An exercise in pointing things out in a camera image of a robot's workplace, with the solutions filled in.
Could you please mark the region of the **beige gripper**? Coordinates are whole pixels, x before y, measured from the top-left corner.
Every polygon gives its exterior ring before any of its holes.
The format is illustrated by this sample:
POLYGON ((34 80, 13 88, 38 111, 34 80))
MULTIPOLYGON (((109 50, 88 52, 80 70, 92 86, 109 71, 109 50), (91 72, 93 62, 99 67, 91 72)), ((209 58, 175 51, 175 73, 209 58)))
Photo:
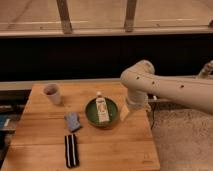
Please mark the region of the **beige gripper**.
POLYGON ((120 120, 124 121, 129 114, 129 109, 146 108, 148 104, 148 96, 146 93, 136 90, 127 90, 126 105, 121 108, 120 120))

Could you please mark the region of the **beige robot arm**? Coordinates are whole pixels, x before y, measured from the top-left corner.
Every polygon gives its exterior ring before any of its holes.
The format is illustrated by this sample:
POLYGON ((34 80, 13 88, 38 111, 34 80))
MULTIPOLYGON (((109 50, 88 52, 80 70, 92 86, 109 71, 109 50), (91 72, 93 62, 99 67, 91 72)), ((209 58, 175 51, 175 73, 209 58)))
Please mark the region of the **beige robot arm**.
POLYGON ((213 79, 158 76, 154 72, 148 60, 122 72, 120 81, 127 88, 127 96, 121 120, 137 110, 148 109, 149 94, 213 115, 213 79))

